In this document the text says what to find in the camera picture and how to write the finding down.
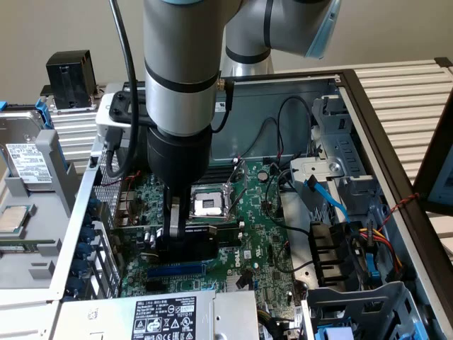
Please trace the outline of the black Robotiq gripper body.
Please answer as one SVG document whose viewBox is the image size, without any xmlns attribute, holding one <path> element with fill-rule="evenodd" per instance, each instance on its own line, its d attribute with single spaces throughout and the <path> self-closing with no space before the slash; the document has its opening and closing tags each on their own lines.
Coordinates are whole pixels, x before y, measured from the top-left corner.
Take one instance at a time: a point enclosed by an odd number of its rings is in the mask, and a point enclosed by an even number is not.
<svg viewBox="0 0 453 340">
<path fill-rule="evenodd" d="M 190 207 L 190 188 L 200 180 L 210 162 L 212 128 L 189 137 L 147 130 L 147 157 L 151 171 L 165 184 L 171 197 L 180 198 L 182 209 Z"/>
</svg>

